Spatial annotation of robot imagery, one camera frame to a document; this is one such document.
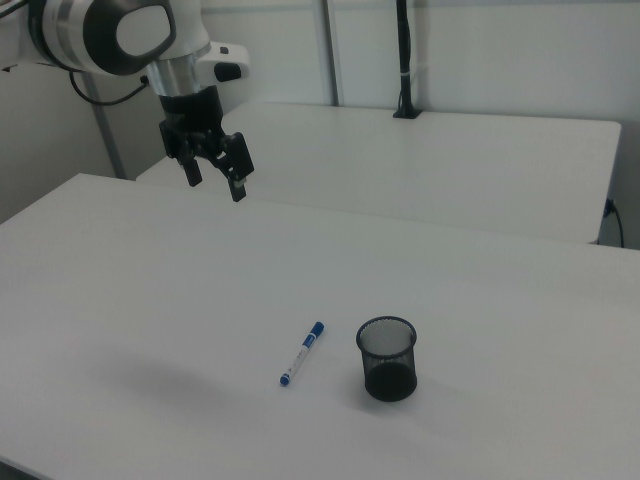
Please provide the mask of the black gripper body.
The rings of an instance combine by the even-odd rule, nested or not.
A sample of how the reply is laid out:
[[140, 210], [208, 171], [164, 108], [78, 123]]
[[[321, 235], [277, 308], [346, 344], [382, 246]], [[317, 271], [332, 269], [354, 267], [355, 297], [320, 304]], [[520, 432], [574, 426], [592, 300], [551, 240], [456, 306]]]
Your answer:
[[208, 160], [223, 156], [226, 134], [223, 109], [216, 86], [186, 96], [160, 96], [165, 119], [160, 132], [169, 158], [187, 152]]

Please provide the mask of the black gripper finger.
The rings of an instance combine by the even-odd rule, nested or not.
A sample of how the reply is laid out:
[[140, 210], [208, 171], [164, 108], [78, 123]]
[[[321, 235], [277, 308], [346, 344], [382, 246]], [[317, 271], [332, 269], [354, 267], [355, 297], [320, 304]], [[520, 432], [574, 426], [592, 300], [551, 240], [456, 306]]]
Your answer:
[[190, 187], [195, 187], [202, 182], [202, 175], [196, 156], [189, 146], [180, 149], [178, 163], [184, 170]]
[[220, 143], [220, 151], [209, 162], [227, 179], [234, 202], [246, 197], [245, 182], [254, 172], [254, 164], [244, 136], [237, 132], [226, 135]]

